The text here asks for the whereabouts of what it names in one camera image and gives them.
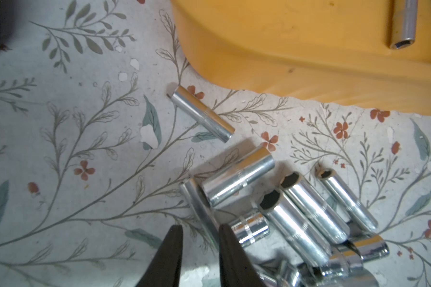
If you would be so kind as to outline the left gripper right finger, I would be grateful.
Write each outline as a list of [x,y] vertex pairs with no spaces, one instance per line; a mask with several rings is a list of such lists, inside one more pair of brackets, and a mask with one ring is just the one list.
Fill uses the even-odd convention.
[[222,287],[264,287],[228,224],[219,227],[219,267]]

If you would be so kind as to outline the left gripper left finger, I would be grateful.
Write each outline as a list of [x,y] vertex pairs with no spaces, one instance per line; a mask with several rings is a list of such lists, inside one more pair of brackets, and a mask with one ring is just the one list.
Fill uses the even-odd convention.
[[183,227],[172,226],[136,287],[178,287],[183,257]]

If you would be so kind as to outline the thin silver socket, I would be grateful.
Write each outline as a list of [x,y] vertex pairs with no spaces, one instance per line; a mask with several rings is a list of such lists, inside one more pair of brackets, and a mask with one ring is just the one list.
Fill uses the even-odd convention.
[[395,0],[393,2],[390,49],[400,50],[415,43],[417,13],[417,0]]
[[202,226],[209,242],[219,250],[219,227],[214,212],[197,181],[190,177],[179,184],[179,188],[195,218]]

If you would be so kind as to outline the slim long silver socket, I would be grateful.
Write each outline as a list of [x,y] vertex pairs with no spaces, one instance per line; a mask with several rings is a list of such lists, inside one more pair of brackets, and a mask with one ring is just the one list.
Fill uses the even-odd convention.
[[366,232],[376,231],[378,221],[335,170],[323,169],[317,172],[316,176],[336,201],[346,210],[346,213],[355,225]]

